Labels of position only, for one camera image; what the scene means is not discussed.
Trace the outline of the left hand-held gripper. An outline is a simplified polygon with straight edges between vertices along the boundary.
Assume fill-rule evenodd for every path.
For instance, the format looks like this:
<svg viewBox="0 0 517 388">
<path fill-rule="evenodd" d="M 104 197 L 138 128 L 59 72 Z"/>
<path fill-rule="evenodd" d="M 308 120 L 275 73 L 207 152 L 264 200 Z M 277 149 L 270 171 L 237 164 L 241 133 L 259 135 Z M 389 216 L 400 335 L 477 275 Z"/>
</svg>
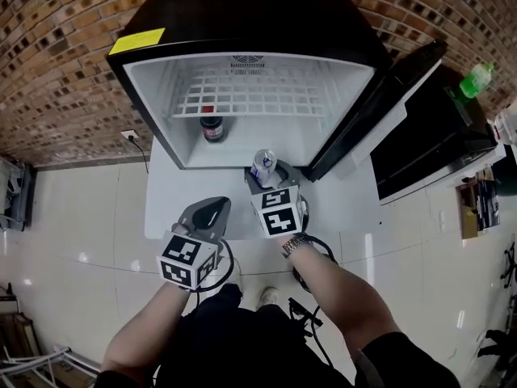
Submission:
<svg viewBox="0 0 517 388">
<path fill-rule="evenodd" d="M 210 197 L 189 205 L 178 223 L 167 230 L 157 256 L 161 278 L 189 292 L 208 292 L 209 275 L 223 258 L 222 238 L 231 210 L 227 196 Z"/>
</svg>

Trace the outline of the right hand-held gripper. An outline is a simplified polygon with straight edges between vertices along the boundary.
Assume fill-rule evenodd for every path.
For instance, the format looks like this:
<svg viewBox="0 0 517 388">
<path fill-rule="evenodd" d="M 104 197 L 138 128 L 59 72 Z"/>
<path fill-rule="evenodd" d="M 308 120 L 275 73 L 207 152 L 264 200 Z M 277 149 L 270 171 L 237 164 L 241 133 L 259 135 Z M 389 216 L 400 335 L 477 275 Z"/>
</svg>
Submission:
<svg viewBox="0 0 517 388">
<path fill-rule="evenodd" d="M 268 238 L 304 232 L 309 222 L 309 204 L 301 195 L 300 172 L 280 159 L 275 172 L 280 177 L 277 188 L 263 188 L 251 168 L 244 168 L 251 205 L 263 232 Z"/>
</svg>

